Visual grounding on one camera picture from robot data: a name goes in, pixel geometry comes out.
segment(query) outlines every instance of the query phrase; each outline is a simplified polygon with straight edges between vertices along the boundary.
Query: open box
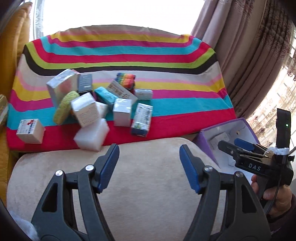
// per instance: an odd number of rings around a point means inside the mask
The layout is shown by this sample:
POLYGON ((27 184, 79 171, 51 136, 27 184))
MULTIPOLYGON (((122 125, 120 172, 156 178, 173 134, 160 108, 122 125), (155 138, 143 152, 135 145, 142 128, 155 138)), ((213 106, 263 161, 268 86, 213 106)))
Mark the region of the open box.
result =
POLYGON ((241 171, 250 182, 253 174, 235 167, 232 156, 220 151, 216 145, 212 144, 215 137, 222 133, 227 135, 227 142, 231 144, 234 144, 236 138, 259 144, 258 138, 244 118, 202 129, 193 142, 221 168, 223 173, 233 174, 236 171, 241 171))

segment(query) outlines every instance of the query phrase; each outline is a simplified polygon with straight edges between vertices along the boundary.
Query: rainbow striped cloth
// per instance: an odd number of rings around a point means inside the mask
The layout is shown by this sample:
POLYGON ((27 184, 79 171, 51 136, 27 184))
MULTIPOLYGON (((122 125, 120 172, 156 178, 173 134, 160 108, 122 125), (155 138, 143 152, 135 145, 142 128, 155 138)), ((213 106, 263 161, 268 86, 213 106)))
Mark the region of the rainbow striped cloth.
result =
POLYGON ((78 148, 73 137, 79 124, 73 118, 61 126, 53 122, 55 109, 45 85, 64 69, 91 73, 93 89, 106 87, 123 72, 136 75, 136 88, 153 90, 150 102, 141 101, 153 106, 147 138, 131 135, 130 128, 114 127, 109 113, 104 145, 179 137, 236 118, 215 52, 201 40, 134 26, 81 27, 25 46, 9 104, 11 150, 78 148), (30 118, 38 118, 46 128, 41 145, 24 144, 16 136, 20 120, 30 118))

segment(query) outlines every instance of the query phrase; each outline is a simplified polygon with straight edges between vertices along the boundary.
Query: yellow-green sponge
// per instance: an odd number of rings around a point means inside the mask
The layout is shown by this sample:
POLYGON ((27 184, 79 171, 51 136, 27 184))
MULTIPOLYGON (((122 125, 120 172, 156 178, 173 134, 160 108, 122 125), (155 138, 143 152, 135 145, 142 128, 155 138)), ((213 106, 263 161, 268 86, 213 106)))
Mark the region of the yellow-green sponge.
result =
POLYGON ((79 96, 80 95, 76 91, 71 91, 66 94, 54 113, 54 123, 61 125, 67 119, 71 111, 71 101, 79 96))

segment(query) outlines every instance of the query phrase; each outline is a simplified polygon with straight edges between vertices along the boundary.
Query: white tape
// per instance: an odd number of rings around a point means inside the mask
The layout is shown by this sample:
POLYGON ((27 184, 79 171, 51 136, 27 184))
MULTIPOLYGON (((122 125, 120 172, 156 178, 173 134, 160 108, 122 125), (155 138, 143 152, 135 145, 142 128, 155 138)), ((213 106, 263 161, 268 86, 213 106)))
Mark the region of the white tape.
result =
POLYGON ((290 148, 289 147, 285 147, 285 148, 269 147, 265 151, 264 155, 266 154, 266 152, 269 152, 269 151, 272 151, 276 155, 285 156, 285 155, 289 155, 290 148))

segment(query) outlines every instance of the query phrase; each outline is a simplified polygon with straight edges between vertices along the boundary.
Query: metal screw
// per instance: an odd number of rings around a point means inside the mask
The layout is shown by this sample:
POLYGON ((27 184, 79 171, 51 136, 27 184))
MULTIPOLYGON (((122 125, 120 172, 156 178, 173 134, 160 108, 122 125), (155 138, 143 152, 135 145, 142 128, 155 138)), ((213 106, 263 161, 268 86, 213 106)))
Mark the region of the metal screw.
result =
POLYGON ((56 171, 56 176, 61 176, 61 175, 63 175, 63 171, 62 170, 57 170, 56 171))
POLYGON ((87 165, 86 167, 85 167, 85 170, 87 170, 87 171, 91 171, 91 170, 93 170, 94 169, 94 166, 93 165, 87 165))
POLYGON ((205 170, 206 172, 211 172, 211 171, 213 170, 213 167, 212 167, 212 166, 205 166, 205 167, 204 167, 204 170, 205 170))
POLYGON ((236 175, 237 177, 243 177, 243 176, 244 176, 244 174, 243 174, 242 172, 236 172, 235 175, 236 175))

